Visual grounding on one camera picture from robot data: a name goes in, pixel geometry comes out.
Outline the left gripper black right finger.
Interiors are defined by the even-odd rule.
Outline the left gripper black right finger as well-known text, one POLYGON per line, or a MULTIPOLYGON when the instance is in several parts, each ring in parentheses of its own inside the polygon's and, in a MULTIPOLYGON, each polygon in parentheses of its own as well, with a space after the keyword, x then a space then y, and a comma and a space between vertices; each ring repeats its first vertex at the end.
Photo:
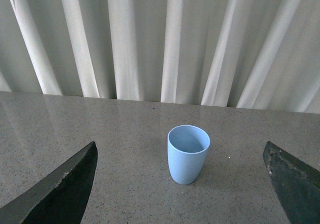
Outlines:
POLYGON ((267 142, 263 160, 277 198, 291 224, 320 222, 320 172, 267 142))

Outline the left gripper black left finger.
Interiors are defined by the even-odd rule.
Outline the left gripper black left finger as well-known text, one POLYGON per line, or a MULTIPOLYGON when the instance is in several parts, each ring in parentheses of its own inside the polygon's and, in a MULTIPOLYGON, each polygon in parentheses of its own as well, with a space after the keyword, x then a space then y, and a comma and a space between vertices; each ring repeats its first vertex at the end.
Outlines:
POLYGON ((33 187, 0 209, 2 224, 79 224, 98 161, 90 142, 33 187))

